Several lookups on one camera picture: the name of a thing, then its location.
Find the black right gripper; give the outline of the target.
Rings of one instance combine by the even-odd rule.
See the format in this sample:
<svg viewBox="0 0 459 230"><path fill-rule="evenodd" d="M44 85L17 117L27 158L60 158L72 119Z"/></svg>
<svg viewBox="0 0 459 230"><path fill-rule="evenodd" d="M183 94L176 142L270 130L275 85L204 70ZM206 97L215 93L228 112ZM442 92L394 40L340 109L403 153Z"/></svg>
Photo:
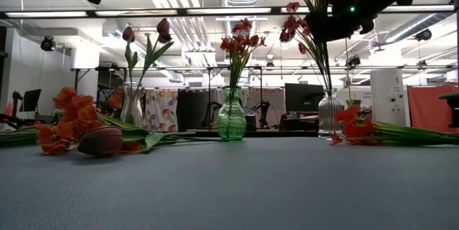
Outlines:
<svg viewBox="0 0 459 230"><path fill-rule="evenodd" d="M374 1L344 0L345 6L340 13L333 9L327 13L324 36L322 33L323 13L318 11L310 12L306 16L306 22L314 42L321 43L323 40L330 42L349 38L358 29L360 29L360 34L370 32L374 28Z"/></svg>

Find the clear ribbed glass vase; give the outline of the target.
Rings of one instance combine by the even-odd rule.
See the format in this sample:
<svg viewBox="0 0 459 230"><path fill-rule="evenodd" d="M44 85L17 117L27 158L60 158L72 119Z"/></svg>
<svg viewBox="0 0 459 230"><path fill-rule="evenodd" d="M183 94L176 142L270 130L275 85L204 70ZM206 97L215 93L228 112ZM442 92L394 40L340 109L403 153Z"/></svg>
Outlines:
<svg viewBox="0 0 459 230"><path fill-rule="evenodd" d="M331 140L331 134L340 135L343 123L336 121L338 112L345 110L344 102L337 97L336 89L325 91L324 98L318 104L318 136Z"/></svg>

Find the dark red artificial tulip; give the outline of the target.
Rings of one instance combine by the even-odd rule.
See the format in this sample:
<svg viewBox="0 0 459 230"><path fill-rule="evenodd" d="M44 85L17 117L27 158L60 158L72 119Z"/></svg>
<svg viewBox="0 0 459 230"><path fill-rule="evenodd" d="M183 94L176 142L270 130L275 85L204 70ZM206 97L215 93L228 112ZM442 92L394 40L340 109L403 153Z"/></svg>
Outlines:
<svg viewBox="0 0 459 230"><path fill-rule="evenodd" d="M104 126L84 132L77 150L97 158L122 153L148 153L154 148L185 143L221 142L221 140L194 137L193 133L154 133L141 128Z"/></svg>
<svg viewBox="0 0 459 230"><path fill-rule="evenodd" d="M146 58L141 74L139 83L142 82L143 77L148 70L148 68L158 60L173 44L171 34L170 34L170 24L168 19L162 19L156 26L156 31L158 36L155 42L150 40L150 36L147 36L147 48L146 48Z"/></svg>
<svg viewBox="0 0 459 230"><path fill-rule="evenodd" d="M122 34L123 40L126 41L125 59L128 63L128 76L131 87L133 86L133 68L138 63L138 53L131 50L132 43L135 42L135 34L131 27L126 27Z"/></svg>

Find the green glass vase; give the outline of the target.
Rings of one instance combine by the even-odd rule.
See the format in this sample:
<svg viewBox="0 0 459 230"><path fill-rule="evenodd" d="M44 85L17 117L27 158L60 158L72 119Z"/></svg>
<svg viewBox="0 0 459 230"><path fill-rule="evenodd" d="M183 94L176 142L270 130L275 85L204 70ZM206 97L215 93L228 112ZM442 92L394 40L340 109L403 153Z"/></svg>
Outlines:
<svg viewBox="0 0 459 230"><path fill-rule="evenodd" d="M243 139L247 121L240 102L240 87L227 86L224 90L224 104L219 109L217 132L222 140L239 141Z"/></svg>

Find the tall clear glass vase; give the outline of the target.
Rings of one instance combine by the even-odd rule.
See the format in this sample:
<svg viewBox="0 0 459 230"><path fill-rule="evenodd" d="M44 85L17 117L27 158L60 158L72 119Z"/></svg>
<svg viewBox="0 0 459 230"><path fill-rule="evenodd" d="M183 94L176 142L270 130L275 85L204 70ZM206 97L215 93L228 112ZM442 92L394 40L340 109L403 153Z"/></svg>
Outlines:
<svg viewBox="0 0 459 230"><path fill-rule="evenodd" d="M122 122L134 125L139 128L143 126L141 98L141 83L123 83L123 107L120 116Z"/></svg>

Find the large black computer monitor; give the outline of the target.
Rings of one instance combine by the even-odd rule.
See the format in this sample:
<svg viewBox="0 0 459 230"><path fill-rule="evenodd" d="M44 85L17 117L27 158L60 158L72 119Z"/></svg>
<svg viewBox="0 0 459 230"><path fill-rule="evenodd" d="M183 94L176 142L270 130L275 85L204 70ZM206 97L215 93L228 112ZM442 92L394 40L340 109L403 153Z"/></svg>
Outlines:
<svg viewBox="0 0 459 230"><path fill-rule="evenodd" d="M287 112L318 112L324 97L321 85L285 83L285 108Z"/></svg>

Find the white pillar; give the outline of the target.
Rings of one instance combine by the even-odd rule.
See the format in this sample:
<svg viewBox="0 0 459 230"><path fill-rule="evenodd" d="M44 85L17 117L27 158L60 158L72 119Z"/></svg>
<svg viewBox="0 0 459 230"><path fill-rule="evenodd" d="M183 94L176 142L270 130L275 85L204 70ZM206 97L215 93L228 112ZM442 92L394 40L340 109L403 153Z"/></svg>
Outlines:
<svg viewBox="0 0 459 230"><path fill-rule="evenodd" d="M401 69L372 70L372 119L393 125L406 125L405 98Z"/></svg>

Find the orange-red partition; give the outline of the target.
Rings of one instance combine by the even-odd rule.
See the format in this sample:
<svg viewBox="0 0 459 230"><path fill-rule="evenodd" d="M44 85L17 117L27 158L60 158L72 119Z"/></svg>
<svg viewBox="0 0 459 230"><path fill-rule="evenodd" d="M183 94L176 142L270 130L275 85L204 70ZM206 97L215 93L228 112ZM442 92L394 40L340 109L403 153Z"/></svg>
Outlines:
<svg viewBox="0 0 459 230"><path fill-rule="evenodd" d="M453 118L447 100L439 98L443 94L457 91L458 88L451 85L409 87L408 101L411 126L439 132L459 133L459 128L450 127Z"/></svg>

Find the black cloth panel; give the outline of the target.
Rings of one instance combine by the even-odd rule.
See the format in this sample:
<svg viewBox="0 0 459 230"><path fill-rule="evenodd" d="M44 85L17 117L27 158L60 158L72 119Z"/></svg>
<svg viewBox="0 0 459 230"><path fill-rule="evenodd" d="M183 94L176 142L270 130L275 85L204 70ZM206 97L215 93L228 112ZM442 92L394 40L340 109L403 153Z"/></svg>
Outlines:
<svg viewBox="0 0 459 230"><path fill-rule="evenodd" d="M176 107L179 131L208 128L212 111L208 104L212 102L217 102L216 90L179 90Z"/></svg>

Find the white floral patterned cloth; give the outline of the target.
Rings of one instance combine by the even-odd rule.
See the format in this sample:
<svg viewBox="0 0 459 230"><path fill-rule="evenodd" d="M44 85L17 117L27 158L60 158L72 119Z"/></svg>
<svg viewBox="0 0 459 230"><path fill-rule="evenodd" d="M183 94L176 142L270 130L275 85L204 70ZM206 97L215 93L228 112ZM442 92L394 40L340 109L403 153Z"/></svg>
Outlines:
<svg viewBox="0 0 459 230"><path fill-rule="evenodd" d="M176 132L177 90L147 90L143 127L151 131Z"/></svg>

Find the blue-grey table mat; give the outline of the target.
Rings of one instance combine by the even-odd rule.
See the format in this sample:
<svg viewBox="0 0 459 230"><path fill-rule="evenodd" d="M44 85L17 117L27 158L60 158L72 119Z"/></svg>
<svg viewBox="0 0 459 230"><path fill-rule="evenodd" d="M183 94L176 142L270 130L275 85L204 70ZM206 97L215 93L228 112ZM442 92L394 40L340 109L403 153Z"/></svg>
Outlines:
<svg viewBox="0 0 459 230"><path fill-rule="evenodd" d="M0 230L459 230L459 148L318 138L0 150Z"/></svg>

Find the person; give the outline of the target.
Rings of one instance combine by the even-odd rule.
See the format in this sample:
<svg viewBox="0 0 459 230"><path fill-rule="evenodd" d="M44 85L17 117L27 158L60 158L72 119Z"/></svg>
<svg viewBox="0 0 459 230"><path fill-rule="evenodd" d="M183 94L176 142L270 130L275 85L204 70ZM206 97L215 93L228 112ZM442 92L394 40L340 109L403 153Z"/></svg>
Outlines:
<svg viewBox="0 0 459 230"><path fill-rule="evenodd" d="M123 91L102 90L100 92L100 109L104 112L120 112L123 109Z"/></svg>

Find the small black computer monitor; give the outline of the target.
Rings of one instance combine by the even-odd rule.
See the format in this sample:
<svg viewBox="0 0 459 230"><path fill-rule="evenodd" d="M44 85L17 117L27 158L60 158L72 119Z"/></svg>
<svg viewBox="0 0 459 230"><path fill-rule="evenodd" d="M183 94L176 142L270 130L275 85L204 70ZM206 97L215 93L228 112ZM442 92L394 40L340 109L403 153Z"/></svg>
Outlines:
<svg viewBox="0 0 459 230"><path fill-rule="evenodd" d="M39 97L42 90L28 90L24 93L22 97L22 103L19 106L20 112L35 112L37 110Z"/></svg>

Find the black distant rig frame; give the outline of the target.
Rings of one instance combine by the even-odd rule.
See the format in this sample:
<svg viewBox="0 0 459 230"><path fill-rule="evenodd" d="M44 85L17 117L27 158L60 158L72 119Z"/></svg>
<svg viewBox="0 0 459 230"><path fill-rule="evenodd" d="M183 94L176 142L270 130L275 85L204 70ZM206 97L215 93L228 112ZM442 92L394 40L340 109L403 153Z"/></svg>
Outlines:
<svg viewBox="0 0 459 230"><path fill-rule="evenodd" d="M141 82L142 89L142 98L141 98L141 107L143 115L145 113L145 99L147 90L211 90L215 89L218 95L224 95L224 87L229 86L229 80L223 78L221 73L222 69L210 70L208 68L202 70L202 77L197 78L197 83L201 85L200 88L193 88L190 82L187 82L183 75L175 73L173 70L167 69L164 71L165 75L163 77L143 77ZM118 68L116 71L116 76L119 77L120 82L114 87L114 90L121 89L123 90L123 83L129 82L128 69ZM134 82L139 82L139 78L133 77Z"/></svg>

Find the black frame bar with lights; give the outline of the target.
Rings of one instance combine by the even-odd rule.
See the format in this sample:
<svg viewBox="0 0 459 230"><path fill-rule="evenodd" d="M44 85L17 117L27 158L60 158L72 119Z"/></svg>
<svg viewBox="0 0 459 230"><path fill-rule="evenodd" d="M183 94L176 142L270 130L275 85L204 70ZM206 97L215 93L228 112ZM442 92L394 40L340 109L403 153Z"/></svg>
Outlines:
<svg viewBox="0 0 459 230"><path fill-rule="evenodd" d="M388 6L382 14L452 13L454 5ZM257 7L211 7L169 9L111 9L111 10L46 10L46 11L0 11L0 19L109 19L146 17L188 16L281 16L289 12L282 6Z"/></svg>

